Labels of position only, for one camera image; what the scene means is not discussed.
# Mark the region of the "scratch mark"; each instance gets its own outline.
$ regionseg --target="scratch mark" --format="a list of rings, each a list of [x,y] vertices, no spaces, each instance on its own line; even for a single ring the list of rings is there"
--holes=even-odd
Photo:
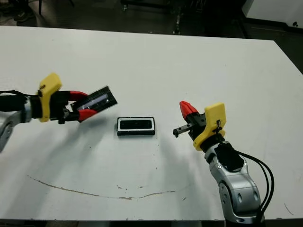
[[[132,200],[133,197],[118,197],[118,199],[123,199],[123,200]]]
[[[294,215],[292,212],[289,211],[289,209],[287,208],[286,204],[284,203],[284,206],[286,208],[286,210],[291,214],[291,215]]]
[[[188,188],[189,186],[191,186],[192,184],[189,184],[177,191],[165,191],[165,192],[155,192],[155,193],[151,193],[151,194],[147,194],[147,195],[144,195],[144,196],[141,196],[141,197],[113,197],[113,196],[104,196],[104,195],[97,195],[97,194],[92,194],[92,193],[87,193],[87,192],[81,192],[81,191],[76,191],[76,190],[72,190],[72,189],[67,189],[67,188],[63,188],[63,187],[57,187],[57,186],[54,186],[54,185],[51,185],[49,183],[45,183],[43,181],[40,181],[40,180],[37,180],[33,177],[31,177],[30,175],[27,175],[29,178],[31,178],[32,180],[34,181],[37,181],[41,184],[44,184],[46,186],[49,186],[49,187],[52,187],[52,188],[55,188],[55,189],[60,189],[60,190],[64,190],[64,191],[68,191],[68,192],[75,192],[75,193],[79,193],[79,194],[84,194],[84,195],[91,195],[91,196],[96,196],[96,197],[102,197],[102,198],[108,198],[108,199],[122,199],[122,200],[132,200],[132,199],[143,199],[143,198],[146,198],[148,196],[152,196],[152,195],[160,195],[160,194],[165,194],[165,193],[175,193],[175,192],[179,192],[181,190],[184,190],[186,188]]]
[[[164,194],[164,193],[172,193],[172,192],[176,192],[176,191],[166,191],[166,192],[156,192],[156,193],[151,193],[142,197],[135,197],[136,199],[143,199],[145,197],[151,196],[151,195],[160,195],[160,194]]]
[[[54,186],[54,185],[51,185],[51,184],[48,184],[48,183],[39,181],[39,180],[37,180],[37,179],[35,179],[35,178],[29,176],[29,175],[27,175],[27,176],[30,177],[31,179],[33,179],[34,181],[37,181],[37,182],[39,182],[39,183],[41,183],[41,184],[47,185],[47,186],[52,187],[52,188],[61,189],[61,190],[69,191],[69,192],[76,192],[76,193],[85,194],[85,195],[99,196],[99,195],[92,194],[92,193],[80,192],[80,191],[71,190],[71,189],[67,189],[67,188],[57,187],[57,186]]]

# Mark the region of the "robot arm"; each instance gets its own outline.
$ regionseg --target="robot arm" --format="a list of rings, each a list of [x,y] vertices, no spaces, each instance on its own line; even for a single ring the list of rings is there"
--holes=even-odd
[[[80,91],[59,91],[60,87],[59,77],[52,73],[40,83],[36,95],[26,95],[15,90],[0,92],[14,94],[0,96],[0,152],[19,123],[30,122],[32,118],[40,122],[57,120],[59,124],[67,121],[82,122],[117,104],[107,86],[90,95]],[[73,101],[72,111],[66,108],[70,101]]]
[[[264,203],[261,203],[258,188],[248,173],[244,158],[250,156],[241,155],[224,139],[224,104],[209,106],[205,108],[204,114],[199,114],[193,106],[184,101],[180,102],[180,107],[187,125],[174,129],[173,134],[178,137],[179,134],[189,131],[196,150],[205,153],[210,172],[218,183],[226,226],[265,226],[265,209],[262,209]]]

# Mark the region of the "dark floor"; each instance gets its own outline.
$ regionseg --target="dark floor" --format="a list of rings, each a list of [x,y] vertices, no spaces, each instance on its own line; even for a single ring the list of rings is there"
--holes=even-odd
[[[42,16],[38,14],[38,1],[30,1],[36,17],[24,23],[13,20],[13,14],[3,15],[0,12],[0,25],[7,26],[41,26],[56,28],[73,28],[102,31],[136,32],[173,34],[176,24],[176,14],[179,6],[185,0],[174,0],[174,10],[151,9],[138,6],[128,6],[122,11],[120,0],[44,0]],[[152,0],[163,3],[164,0]],[[280,25],[261,25],[248,22],[242,14],[231,20],[214,20],[205,24],[201,14],[184,15],[180,22],[181,35],[206,36],[214,34],[219,37],[252,38],[274,40],[296,67],[303,73],[303,34],[289,32]],[[223,227],[223,222],[203,222],[204,227]],[[303,226],[302,219],[267,220],[268,227]]]

